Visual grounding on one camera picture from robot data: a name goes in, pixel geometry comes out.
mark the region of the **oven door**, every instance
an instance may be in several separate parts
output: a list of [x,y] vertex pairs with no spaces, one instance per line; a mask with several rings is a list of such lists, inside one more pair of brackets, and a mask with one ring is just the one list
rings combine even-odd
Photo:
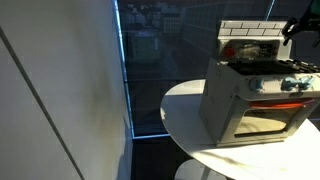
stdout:
[[220,144],[283,141],[318,105],[313,98],[246,101],[235,98]]

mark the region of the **glass window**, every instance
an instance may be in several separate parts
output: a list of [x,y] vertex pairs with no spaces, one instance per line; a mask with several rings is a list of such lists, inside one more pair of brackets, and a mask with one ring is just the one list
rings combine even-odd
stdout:
[[[298,0],[118,0],[125,84],[135,136],[166,133],[160,103],[178,83],[204,79],[209,57],[217,57],[221,20],[287,20],[300,18],[309,1]],[[314,35],[294,38],[292,58],[312,61]],[[311,115],[320,117],[320,109]]]
[[244,113],[236,135],[275,132],[283,130],[299,108],[252,109]]

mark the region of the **black object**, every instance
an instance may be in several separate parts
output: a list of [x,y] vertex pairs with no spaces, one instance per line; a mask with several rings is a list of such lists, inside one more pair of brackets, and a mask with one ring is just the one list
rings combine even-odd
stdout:
[[228,66],[241,75],[320,73],[320,68],[298,60],[230,62]]
[[312,43],[312,47],[317,47],[320,43],[320,8],[318,7],[320,0],[312,0],[308,9],[298,21],[291,17],[282,29],[281,33],[285,36],[283,45],[286,46],[291,37],[302,31],[318,32],[318,38]]

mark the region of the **white wall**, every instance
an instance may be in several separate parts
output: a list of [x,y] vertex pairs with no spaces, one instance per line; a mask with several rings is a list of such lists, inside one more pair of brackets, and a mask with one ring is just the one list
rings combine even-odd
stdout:
[[110,0],[7,0],[0,6],[0,25],[86,179],[130,175],[113,18]]
[[0,84],[0,179],[79,180],[2,41]]

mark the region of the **table leg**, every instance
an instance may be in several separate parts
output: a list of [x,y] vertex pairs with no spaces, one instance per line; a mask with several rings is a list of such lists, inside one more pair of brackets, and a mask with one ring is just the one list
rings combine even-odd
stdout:
[[211,170],[207,166],[205,166],[205,168],[203,170],[203,174],[202,174],[201,180],[208,180],[210,171]]

